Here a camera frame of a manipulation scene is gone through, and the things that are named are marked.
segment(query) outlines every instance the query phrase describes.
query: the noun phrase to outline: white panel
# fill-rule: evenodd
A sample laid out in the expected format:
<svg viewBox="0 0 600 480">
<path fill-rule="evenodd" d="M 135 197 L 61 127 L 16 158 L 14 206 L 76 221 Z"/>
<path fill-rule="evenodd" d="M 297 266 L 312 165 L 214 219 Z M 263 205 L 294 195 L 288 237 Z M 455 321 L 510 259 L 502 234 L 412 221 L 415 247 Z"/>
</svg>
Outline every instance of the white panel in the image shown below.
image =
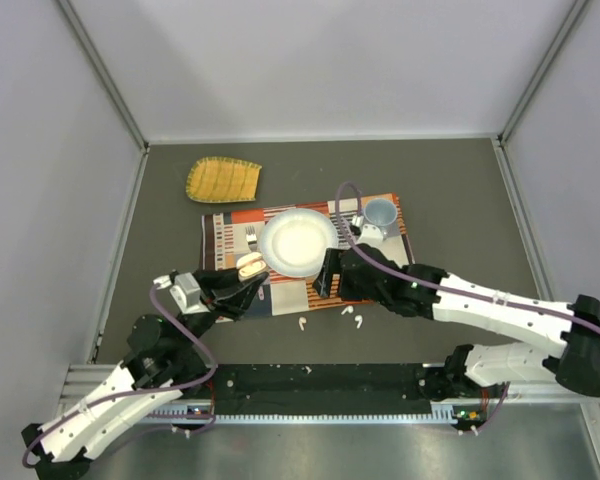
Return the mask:
<svg viewBox="0 0 600 480">
<path fill-rule="evenodd" d="M 499 132 L 572 0 L 75 0 L 151 141 Z"/>
<path fill-rule="evenodd" d="M 510 144 L 557 294 L 600 299 L 600 0 Z"/>
<path fill-rule="evenodd" d="M 84 362 L 139 153 L 54 2 L 0 1 L 0 478 Z"/>
</svg>

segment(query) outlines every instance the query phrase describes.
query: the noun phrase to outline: fork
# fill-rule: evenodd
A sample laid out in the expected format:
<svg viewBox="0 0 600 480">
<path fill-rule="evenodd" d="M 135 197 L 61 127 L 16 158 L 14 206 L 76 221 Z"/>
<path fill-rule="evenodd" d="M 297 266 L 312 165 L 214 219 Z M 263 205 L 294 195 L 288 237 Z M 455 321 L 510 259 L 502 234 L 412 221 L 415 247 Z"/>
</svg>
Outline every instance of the fork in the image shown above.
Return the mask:
<svg viewBox="0 0 600 480">
<path fill-rule="evenodd" d="M 247 244 L 249 245 L 249 250 L 255 252 L 258 250 L 258 237 L 256 237 L 256 227 L 253 225 L 247 225 L 245 228 L 245 232 L 247 234 Z"/>
</svg>

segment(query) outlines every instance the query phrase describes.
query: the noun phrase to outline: white plate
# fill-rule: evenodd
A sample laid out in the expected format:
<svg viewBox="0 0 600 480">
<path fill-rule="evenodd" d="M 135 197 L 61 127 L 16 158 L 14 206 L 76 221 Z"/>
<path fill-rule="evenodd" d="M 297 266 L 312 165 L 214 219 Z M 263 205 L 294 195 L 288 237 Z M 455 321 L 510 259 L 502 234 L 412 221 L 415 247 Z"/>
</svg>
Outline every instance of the white plate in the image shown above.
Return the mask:
<svg viewBox="0 0 600 480">
<path fill-rule="evenodd" d="M 280 275 L 311 277 L 320 272 L 327 248 L 338 248 L 338 232 L 325 215 L 293 208 L 265 225 L 258 247 L 267 265 Z"/>
</svg>

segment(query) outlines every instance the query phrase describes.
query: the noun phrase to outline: striped placemat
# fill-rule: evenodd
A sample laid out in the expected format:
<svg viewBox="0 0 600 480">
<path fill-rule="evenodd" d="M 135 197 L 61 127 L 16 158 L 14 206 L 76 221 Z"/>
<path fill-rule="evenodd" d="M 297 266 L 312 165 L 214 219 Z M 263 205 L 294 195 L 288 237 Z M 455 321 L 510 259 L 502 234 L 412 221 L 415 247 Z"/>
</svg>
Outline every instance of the striped placemat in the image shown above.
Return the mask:
<svg viewBox="0 0 600 480">
<path fill-rule="evenodd" d="M 400 266 L 413 263 L 413 254 L 398 196 L 393 193 L 386 193 L 363 197 L 363 207 L 373 198 L 386 198 L 398 207 L 398 221 L 388 233 L 387 239 L 382 243 L 380 250 L 387 258 Z M 223 270 L 235 267 L 240 257 L 250 253 L 245 228 L 249 225 L 254 226 L 259 236 L 261 230 L 273 217 L 292 208 L 308 208 L 320 212 L 328 217 L 337 229 L 334 201 L 203 215 L 201 268 Z M 340 210 L 344 218 L 350 220 L 356 211 L 356 200 L 352 198 L 342 200 Z M 339 248 L 349 248 L 339 230 L 338 242 Z M 247 316 L 284 315 L 344 305 L 340 298 L 335 297 L 338 286 L 337 277 L 334 277 L 332 297 L 322 299 L 318 297 L 311 286 L 313 280 L 288 278 L 274 270 L 270 270 L 269 273 L 269 279 L 251 304 Z"/>
</svg>

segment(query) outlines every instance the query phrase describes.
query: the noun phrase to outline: yellow basket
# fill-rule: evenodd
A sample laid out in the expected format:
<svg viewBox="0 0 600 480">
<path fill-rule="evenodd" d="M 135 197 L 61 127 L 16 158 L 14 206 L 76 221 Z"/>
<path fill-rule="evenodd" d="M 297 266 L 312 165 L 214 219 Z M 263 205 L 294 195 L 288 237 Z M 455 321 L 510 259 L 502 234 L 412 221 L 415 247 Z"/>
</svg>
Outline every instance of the yellow basket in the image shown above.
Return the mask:
<svg viewBox="0 0 600 480">
<path fill-rule="evenodd" d="M 251 202 L 261 168 L 237 158 L 201 158 L 187 177 L 187 196 L 203 203 Z"/>
</svg>

